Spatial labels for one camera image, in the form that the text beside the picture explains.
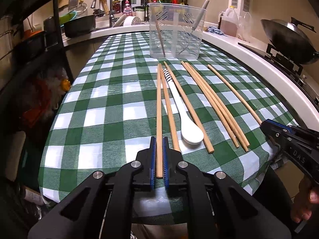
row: green bowl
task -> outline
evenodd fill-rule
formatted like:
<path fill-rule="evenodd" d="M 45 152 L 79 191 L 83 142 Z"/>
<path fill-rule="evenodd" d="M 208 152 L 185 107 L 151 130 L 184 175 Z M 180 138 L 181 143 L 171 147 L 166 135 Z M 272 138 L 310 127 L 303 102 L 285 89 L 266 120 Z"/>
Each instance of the green bowl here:
<path fill-rule="evenodd" d="M 63 25 L 64 25 L 66 22 L 69 22 L 70 20 L 75 19 L 76 16 L 77 16 L 77 12 L 76 12 L 76 11 L 70 11 L 70 12 L 68 12 L 67 14 L 61 16 L 61 17 L 59 18 L 59 20 L 60 20 L 60 26 L 63 27 Z"/>

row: plastic jug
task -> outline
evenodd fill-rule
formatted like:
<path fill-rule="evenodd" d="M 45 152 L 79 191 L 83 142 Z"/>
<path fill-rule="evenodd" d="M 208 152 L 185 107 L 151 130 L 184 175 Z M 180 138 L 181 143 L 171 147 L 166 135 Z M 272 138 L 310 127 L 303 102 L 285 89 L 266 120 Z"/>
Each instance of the plastic jug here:
<path fill-rule="evenodd" d="M 230 6 L 221 17 L 221 31 L 229 36 L 236 37 L 238 16 L 233 6 Z"/>

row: chopstick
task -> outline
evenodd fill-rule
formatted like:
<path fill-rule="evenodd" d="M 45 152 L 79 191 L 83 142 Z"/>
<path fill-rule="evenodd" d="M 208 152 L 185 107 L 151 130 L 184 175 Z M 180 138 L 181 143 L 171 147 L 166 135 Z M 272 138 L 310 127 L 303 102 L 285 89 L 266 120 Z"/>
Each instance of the chopstick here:
<path fill-rule="evenodd" d="M 240 126 L 237 124 L 236 120 L 234 119 L 232 114 L 229 112 L 225 104 L 222 102 L 221 98 L 218 97 L 216 92 L 209 86 L 209 84 L 205 81 L 205 79 L 189 63 L 186 63 L 186 64 L 197 74 L 197 76 L 202 80 L 202 82 L 205 84 L 208 90 L 212 93 L 213 99 L 214 98 L 216 99 L 215 103 L 217 104 L 217 106 L 219 106 L 221 112 L 223 113 L 226 121 L 228 122 L 232 131 L 235 133 L 235 136 L 238 138 L 239 142 L 242 145 L 244 144 L 246 147 L 249 147 L 249 142 L 245 134 L 243 133 Z"/>
<path fill-rule="evenodd" d="M 171 102 L 169 100 L 169 94 L 168 94 L 168 89 L 166 86 L 166 79 L 164 77 L 162 65 L 160 65 L 160 76 L 162 79 L 162 84 L 163 84 L 163 90 L 164 90 L 164 97 L 165 97 L 165 103 L 166 103 L 166 108 L 167 108 L 167 116 L 168 116 L 168 122 L 169 122 L 169 128 L 171 130 L 171 135 L 172 135 L 172 141 L 173 141 L 173 148 L 176 151 L 181 151 L 179 144 L 178 144 L 178 137 L 177 137 L 177 132 L 176 132 L 176 126 L 175 126 L 175 121 L 174 121 L 174 116 L 171 108 Z"/>
<path fill-rule="evenodd" d="M 181 97 L 182 97 L 182 99 L 183 99 L 183 101 L 184 101 L 184 103 L 185 103 L 185 105 L 186 105 L 188 111 L 190 112 L 190 114 L 191 114 L 191 116 L 192 116 L 192 118 L 193 118 L 195 124 L 196 124 L 196 125 L 202 130 L 202 132 L 204 133 L 204 139 L 203 139 L 204 145 L 206 146 L 208 153 L 211 154 L 211 153 L 214 151 L 214 148 L 213 148 L 212 143 L 210 142 L 210 140 L 209 140 L 209 138 L 208 138 L 208 136 L 207 136 L 207 133 L 206 133 L 206 131 L 205 131 L 205 129 L 204 129 L 202 123 L 200 122 L 200 120 L 199 120 L 199 118 L 198 118 L 198 116 L 197 116 L 197 113 L 195 112 L 195 110 L 194 110 L 192 104 L 189 102 L 189 100 L 188 100 L 188 98 L 187 98 L 185 92 L 183 91 L 183 88 L 181 87 L 181 85 L 180 85 L 179 82 L 177 81 L 177 79 L 176 79 L 175 75 L 173 74 L 171 68 L 167 65 L 166 62 L 164 62 L 164 64 L 165 64 L 167 70 L 169 71 L 169 73 L 170 73 L 170 75 L 171 75 L 171 77 L 172 77 L 172 79 L 173 79 L 173 82 L 175 83 L 175 86 L 176 86 L 176 88 L 178 89 L 178 91 L 179 91 L 179 93 L 180 93 L 180 95 L 181 95 Z"/>
<path fill-rule="evenodd" d="M 242 104 L 244 104 L 244 106 L 251 113 L 251 115 L 253 115 L 253 117 L 258 122 L 258 124 L 261 125 L 261 123 L 262 123 L 261 119 L 258 117 L 256 112 L 254 112 L 254 110 L 249 106 L 249 104 L 244 100 L 244 98 L 234 89 L 234 87 L 232 87 L 230 85 L 230 83 L 227 82 L 226 79 L 223 76 L 221 76 L 221 74 L 219 72 L 217 72 L 211 65 L 208 65 L 208 68 L 211 71 L 213 71 L 214 74 L 217 75 L 219 77 L 219 79 L 221 79 L 224 82 L 224 84 L 226 84 L 228 86 L 228 88 L 237 96 L 237 98 L 242 102 Z"/>
<path fill-rule="evenodd" d="M 155 11 L 153 10 L 153 8 L 150 6 L 150 9 L 151 9 L 151 13 L 152 15 L 155 15 Z M 155 25 L 156 25 L 156 29 L 157 29 L 157 32 L 159 34 L 159 41 L 160 41 L 160 44 L 162 46 L 162 50 L 163 50 L 163 55 L 165 57 L 165 51 L 164 51 L 164 43 L 163 43 L 163 39 L 162 39 L 162 35 L 160 33 L 160 27 L 159 27 L 159 24 L 157 22 L 157 19 L 156 19 L 156 16 L 154 17 L 154 20 L 155 20 Z"/>
<path fill-rule="evenodd" d="M 157 65 L 156 88 L 156 177 L 163 178 L 163 142 L 162 142 L 162 97 L 161 97 L 161 64 Z"/>
<path fill-rule="evenodd" d="M 199 79 L 199 77 L 197 76 L 197 74 L 195 74 L 195 72 L 193 71 L 193 69 L 191 69 L 191 67 L 189 67 L 189 65 L 187 65 L 186 63 L 184 63 L 183 61 L 181 61 L 181 64 L 184 66 L 184 68 L 189 72 L 189 74 L 191 75 L 191 77 L 194 79 L 194 81 L 196 82 L 196 84 L 198 85 L 198 87 L 202 90 L 203 94 L 206 96 L 207 100 L 209 101 L 210 105 L 213 107 L 213 109 L 215 110 L 215 112 L 217 113 L 218 117 L 220 118 L 221 122 L 223 123 L 225 129 L 227 130 L 227 133 L 229 135 L 229 137 L 232 139 L 234 145 L 236 146 L 236 148 L 239 147 L 238 142 L 235 138 L 234 133 L 232 132 L 232 130 L 230 129 L 223 113 L 221 112 L 220 108 L 217 106 L 216 104 L 216 99 L 213 98 L 213 96 L 209 93 L 209 90 L 207 89 L 207 87 L 204 85 L 204 83 Z"/>

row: wok handle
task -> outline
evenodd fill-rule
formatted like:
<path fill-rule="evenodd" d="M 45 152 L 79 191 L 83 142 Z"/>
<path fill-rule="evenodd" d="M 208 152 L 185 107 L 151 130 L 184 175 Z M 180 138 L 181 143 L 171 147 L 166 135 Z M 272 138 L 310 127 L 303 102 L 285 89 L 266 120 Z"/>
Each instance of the wok handle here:
<path fill-rule="evenodd" d="M 291 23 L 292 23 L 293 25 L 295 25 L 296 27 L 297 27 L 298 25 L 301 25 L 301 26 L 303 26 L 303 27 L 305 27 L 305 28 L 307 28 L 307 29 L 309 29 L 309 30 L 312 30 L 314 33 L 317 33 L 317 32 L 315 31 L 315 27 L 314 27 L 314 26 L 311 26 L 311 25 L 305 24 L 305 23 L 303 23 L 303 22 L 300 22 L 300 21 L 296 20 L 296 19 L 293 18 L 293 17 L 291 17 Z"/>

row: kitchen counter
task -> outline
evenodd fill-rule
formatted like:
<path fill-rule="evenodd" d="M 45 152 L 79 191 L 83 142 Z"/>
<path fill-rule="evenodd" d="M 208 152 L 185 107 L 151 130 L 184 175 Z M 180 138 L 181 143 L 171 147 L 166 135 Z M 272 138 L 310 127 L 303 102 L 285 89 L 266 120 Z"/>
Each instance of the kitchen counter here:
<path fill-rule="evenodd" d="M 94 39 L 103 36 L 111 36 L 120 33 L 148 31 L 149 25 L 134 25 L 127 27 L 106 28 L 93 31 L 90 34 L 77 38 L 65 39 L 63 44 L 65 47 L 79 43 L 85 40 Z M 319 131 L 319 113 L 309 99 L 303 94 L 295 84 L 289 80 L 283 73 L 276 69 L 273 65 L 262 59 L 260 56 L 238 45 L 238 42 L 254 46 L 258 49 L 265 50 L 266 44 L 253 39 L 251 43 L 242 41 L 235 37 L 219 36 L 209 32 L 203 33 L 203 41 L 214 44 L 225 52 L 239 59 L 241 62 L 249 66 L 252 70 L 264 78 L 272 85 L 278 93 L 294 108 L 299 117 L 304 121 L 308 128 Z"/>

